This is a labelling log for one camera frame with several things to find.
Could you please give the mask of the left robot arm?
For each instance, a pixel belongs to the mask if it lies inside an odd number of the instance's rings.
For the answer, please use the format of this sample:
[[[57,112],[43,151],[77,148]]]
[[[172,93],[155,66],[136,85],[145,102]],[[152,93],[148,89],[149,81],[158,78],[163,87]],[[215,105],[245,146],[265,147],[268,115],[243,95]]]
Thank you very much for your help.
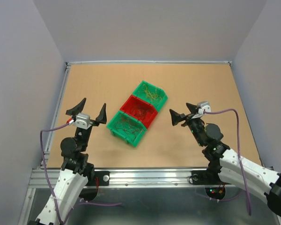
[[[68,126],[76,128],[73,137],[66,137],[60,143],[63,163],[55,185],[51,184],[47,166],[44,166],[51,194],[37,218],[28,222],[29,225],[65,225],[82,189],[97,180],[94,165],[88,162],[86,149],[92,128],[107,122],[106,104],[93,120],[82,112],[85,103],[86,99],[83,98],[79,104],[66,111],[70,118],[64,125],[48,130],[54,132]]]

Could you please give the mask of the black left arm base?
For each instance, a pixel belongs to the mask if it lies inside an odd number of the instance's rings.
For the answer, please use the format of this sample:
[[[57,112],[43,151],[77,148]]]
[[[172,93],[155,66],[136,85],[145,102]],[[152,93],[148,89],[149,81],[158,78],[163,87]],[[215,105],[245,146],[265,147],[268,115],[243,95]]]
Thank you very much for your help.
[[[95,186],[109,186],[110,182],[110,172],[103,171],[94,171],[87,175],[88,182],[86,184],[87,187],[95,187]]]

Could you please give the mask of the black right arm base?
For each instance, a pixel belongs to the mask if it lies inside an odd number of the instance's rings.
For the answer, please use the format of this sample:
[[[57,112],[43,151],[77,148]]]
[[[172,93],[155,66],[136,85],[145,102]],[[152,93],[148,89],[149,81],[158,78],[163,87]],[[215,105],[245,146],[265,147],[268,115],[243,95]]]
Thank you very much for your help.
[[[207,169],[192,170],[188,182],[193,185],[220,185],[223,183],[217,173]]]

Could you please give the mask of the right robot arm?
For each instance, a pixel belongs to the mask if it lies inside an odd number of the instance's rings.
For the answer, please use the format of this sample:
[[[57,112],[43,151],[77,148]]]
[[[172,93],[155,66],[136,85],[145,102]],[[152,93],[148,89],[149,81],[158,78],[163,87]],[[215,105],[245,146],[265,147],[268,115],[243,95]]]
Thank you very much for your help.
[[[188,127],[209,161],[207,180],[219,180],[232,184],[246,193],[247,210],[251,214],[251,195],[262,200],[268,208],[281,217],[281,172],[258,165],[241,155],[240,149],[233,150],[226,145],[218,125],[205,123],[202,117],[213,114],[207,101],[193,105],[186,104],[189,114],[170,109],[173,126]]]

